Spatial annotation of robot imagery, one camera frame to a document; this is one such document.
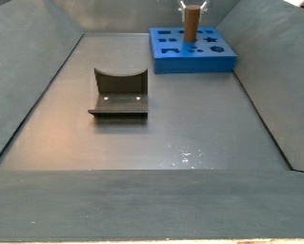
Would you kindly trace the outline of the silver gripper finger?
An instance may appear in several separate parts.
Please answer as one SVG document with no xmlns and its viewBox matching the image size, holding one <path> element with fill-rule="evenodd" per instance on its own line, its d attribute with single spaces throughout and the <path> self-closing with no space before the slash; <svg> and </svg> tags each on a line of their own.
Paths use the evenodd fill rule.
<svg viewBox="0 0 304 244">
<path fill-rule="evenodd" d="M 204 0 L 203 4 L 200 6 L 200 13 L 207 12 L 208 5 L 210 5 L 210 0 Z"/>
<path fill-rule="evenodd" d="M 179 4 L 179 12 L 181 15 L 181 22 L 184 22 L 184 10 L 185 10 L 185 4 L 183 0 L 177 0 L 177 4 Z"/>
</svg>

